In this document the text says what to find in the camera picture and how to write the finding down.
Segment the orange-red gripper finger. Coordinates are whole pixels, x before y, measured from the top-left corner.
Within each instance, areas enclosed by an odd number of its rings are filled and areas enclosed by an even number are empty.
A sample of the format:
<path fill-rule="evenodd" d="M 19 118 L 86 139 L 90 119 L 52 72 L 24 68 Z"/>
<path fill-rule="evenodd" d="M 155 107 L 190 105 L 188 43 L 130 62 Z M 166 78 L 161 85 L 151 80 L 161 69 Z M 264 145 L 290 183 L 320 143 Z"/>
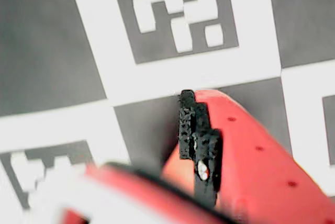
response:
<path fill-rule="evenodd" d="M 179 102 L 179 156 L 193 162 L 197 199 L 243 223 L 334 223 L 334 202 L 230 97 L 184 90 Z"/>

